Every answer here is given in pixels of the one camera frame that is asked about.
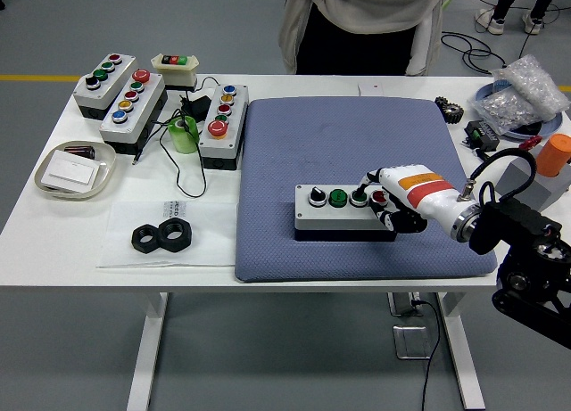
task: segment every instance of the orange label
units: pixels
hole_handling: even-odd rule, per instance
[[[408,190],[409,188],[412,188],[413,186],[418,184],[424,184],[425,182],[431,182],[431,181],[439,181],[442,179],[443,177],[441,177],[440,175],[436,175],[434,172],[420,173],[418,175],[413,175],[412,177],[404,177],[399,181],[399,185],[405,190]]]

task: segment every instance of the green tape roll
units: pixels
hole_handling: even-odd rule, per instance
[[[169,122],[168,129],[177,152],[190,154],[196,151],[196,143],[199,139],[198,129],[196,128],[196,121],[192,117],[185,116],[185,122],[190,133],[185,131],[181,117],[172,119]]]

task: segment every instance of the white table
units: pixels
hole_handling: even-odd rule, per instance
[[[220,83],[247,85],[250,100],[286,96],[358,95],[359,85],[378,85],[385,96],[428,100],[444,96],[466,110],[460,124],[449,127],[465,171],[469,174],[480,164],[479,159],[460,142],[465,137],[463,127],[466,120],[476,119],[468,99],[473,98],[478,88],[489,84],[490,78],[214,77]],[[206,86],[213,86],[212,83],[207,80]],[[166,119],[178,107],[178,100],[177,94],[170,95],[161,119]],[[562,131],[569,133],[571,123],[567,116],[564,115],[564,118]],[[101,141],[98,122],[84,119],[72,98],[39,160],[57,144],[71,140]],[[180,154],[175,154],[175,157],[182,163],[184,187],[191,193],[200,191],[202,179],[197,158]],[[465,408],[484,408],[457,304],[466,292],[485,291],[492,294],[496,288],[495,273],[456,279],[242,284],[234,277],[233,267],[96,269],[113,202],[185,199],[174,184],[175,171],[156,141],[147,145],[138,164],[132,166],[131,161],[132,156],[119,154],[109,184],[101,193],[86,201],[56,200],[44,195],[36,188],[33,180],[38,162],[0,236],[0,292],[73,289],[133,292],[139,297],[147,318],[129,397],[129,410],[147,408],[168,292],[439,292]],[[485,179],[497,180],[502,172],[501,166],[501,162],[494,163],[493,169],[485,171],[480,183]],[[240,171],[209,170],[207,180],[208,189],[201,201],[237,202]],[[563,225],[571,226],[571,216],[563,210],[563,206],[564,203],[558,201],[544,214]],[[28,238],[31,232],[36,236],[33,242]],[[506,251],[506,246],[496,249],[498,261],[503,259]]]

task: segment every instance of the shoe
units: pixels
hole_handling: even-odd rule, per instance
[[[524,21],[526,34],[537,35],[540,29],[543,28],[543,21],[532,18],[530,11],[524,12],[521,20]]]
[[[493,35],[503,34],[504,19],[493,19],[493,9],[485,10],[484,8],[476,12],[476,22],[482,25],[488,32]]]

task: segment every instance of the orange cap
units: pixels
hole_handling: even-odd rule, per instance
[[[571,137],[557,133],[543,146],[535,161],[537,173],[545,177],[556,177],[571,159]]]

